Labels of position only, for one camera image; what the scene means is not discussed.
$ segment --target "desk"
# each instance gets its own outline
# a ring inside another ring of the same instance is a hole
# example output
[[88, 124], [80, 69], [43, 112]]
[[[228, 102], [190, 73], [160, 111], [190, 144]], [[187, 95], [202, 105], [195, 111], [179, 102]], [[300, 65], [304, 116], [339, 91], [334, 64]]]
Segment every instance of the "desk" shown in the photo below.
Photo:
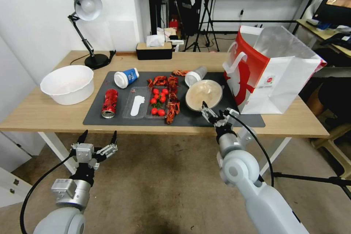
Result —
[[[67, 66], [72, 60], [86, 53], [86, 51], [71, 51], [56, 68]], [[54, 132], [83, 132], [88, 129], [93, 133], [112, 133], [116, 130], [118, 133], [128, 134], [215, 135], [215, 129], [212, 127], [83, 125], [83, 120], [109, 71], [123, 71], [133, 67], [136, 67], [138, 71], [173, 71], [175, 69], [194, 69], [204, 65], [210, 72], [222, 72], [222, 63], [227, 56], [227, 53], [178, 52], [173, 53], [171, 60], [160, 61], [138, 60], [135, 54], [119, 54], [113, 57], [108, 66], [94, 71], [95, 90], [92, 96], [85, 101], [69, 106], [60, 105], [42, 93], [39, 87], [36, 87], [0, 124], [0, 130], [39, 132], [60, 160], [68, 156], [68, 151]], [[84, 59], [76, 63], [83, 64]], [[291, 137], [327, 137], [329, 135], [300, 97], [294, 100], [285, 114], [266, 114], [262, 115], [262, 118], [266, 126], [255, 128], [257, 134], [279, 137], [274, 143], [272, 161]], [[75, 172], [76, 163], [72, 158], [65, 162], [65, 165], [70, 172]]]
[[[312, 48], [312, 46], [315, 44], [317, 40], [323, 41], [338, 33], [334, 29], [319, 30], [318, 28], [308, 24], [304, 19], [298, 19], [296, 20], [296, 22], [298, 25], [301, 25], [305, 30], [307, 30], [308, 32], [312, 33], [315, 36], [315, 38], [312, 39], [311, 42], [308, 44], [309, 48]], [[351, 57], [351, 50], [334, 45], [334, 44], [331, 44], [329, 46], [337, 53], [341, 52], [344, 55]]]

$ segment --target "red soda can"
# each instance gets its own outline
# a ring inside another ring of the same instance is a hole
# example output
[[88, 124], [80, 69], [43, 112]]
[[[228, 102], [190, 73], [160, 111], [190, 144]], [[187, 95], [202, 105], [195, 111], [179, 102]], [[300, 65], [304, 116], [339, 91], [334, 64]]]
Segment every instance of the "red soda can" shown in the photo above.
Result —
[[105, 102], [102, 106], [101, 115], [104, 118], [112, 118], [116, 113], [116, 103], [118, 98], [118, 91], [115, 89], [107, 90], [105, 94]]

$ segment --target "black desk mat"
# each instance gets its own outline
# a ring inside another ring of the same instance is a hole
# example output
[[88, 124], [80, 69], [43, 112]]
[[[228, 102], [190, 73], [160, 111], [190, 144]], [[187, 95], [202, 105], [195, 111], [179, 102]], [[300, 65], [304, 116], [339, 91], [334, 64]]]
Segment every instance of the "black desk mat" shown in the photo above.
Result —
[[[169, 76], [170, 72], [139, 72], [139, 78], [125, 89], [117, 87], [114, 83], [113, 76], [115, 71], [110, 71], [103, 81], [93, 104], [91, 105], [84, 121], [84, 125], [139, 125], [139, 126], [163, 126], [166, 124], [163, 119], [147, 119], [140, 120], [123, 119], [123, 111], [127, 102], [130, 89], [133, 87], [147, 86], [147, 79], [154, 79], [156, 76]], [[229, 90], [229, 87], [224, 80], [222, 72], [208, 72], [204, 79], [211, 79], [224, 86], [223, 98], [219, 104], [213, 108], [214, 112], [218, 114], [218, 110], [224, 110], [227, 107], [237, 109], [235, 100]], [[185, 104], [185, 94], [188, 87], [185, 84], [184, 77], [178, 77], [178, 99], [180, 100], [180, 114], [175, 116], [172, 126], [197, 126], [197, 127], [211, 127], [202, 116], [201, 112], [194, 112], [190, 110]], [[104, 102], [105, 93], [108, 89], [114, 88], [118, 91], [118, 101], [116, 105], [116, 114], [111, 119], [105, 119], [101, 116], [101, 108]], [[260, 114], [245, 114], [239, 118], [245, 124], [251, 127], [265, 127], [264, 121]]]

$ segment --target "monitor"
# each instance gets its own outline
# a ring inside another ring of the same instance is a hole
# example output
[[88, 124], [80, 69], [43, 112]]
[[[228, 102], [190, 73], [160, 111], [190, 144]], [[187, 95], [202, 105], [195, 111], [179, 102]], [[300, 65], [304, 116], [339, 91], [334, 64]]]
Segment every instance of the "monitor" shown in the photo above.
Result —
[[323, 0], [313, 19], [336, 25], [351, 26], [351, 0]]

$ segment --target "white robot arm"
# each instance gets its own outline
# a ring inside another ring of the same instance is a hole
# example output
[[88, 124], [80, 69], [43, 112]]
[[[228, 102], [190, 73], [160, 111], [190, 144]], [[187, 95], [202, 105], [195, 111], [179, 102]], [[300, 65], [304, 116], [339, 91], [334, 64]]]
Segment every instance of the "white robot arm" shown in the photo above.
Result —
[[238, 134], [233, 132], [235, 120], [230, 115], [237, 117], [239, 113], [227, 108], [217, 116], [203, 102], [202, 114], [216, 128], [220, 176], [228, 186], [239, 189], [245, 198], [246, 212], [258, 233], [308, 234], [282, 195], [261, 179], [255, 157], [245, 151], [252, 135], [244, 127]]
[[111, 143], [104, 148], [94, 148], [84, 143], [87, 131], [72, 145], [72, 155], [77, 157], [78, 168], [70, 178], [56, 179], [51, 191], [56, 196], [58, 209], [42, 219], [34, 230], [34, 234], [82, 234], [85, 227], [83, 215], [89, 201], [89, 190], [94, 184], [94, 172], [100, 162], [106, 160], [117, 150], [114, 133]]

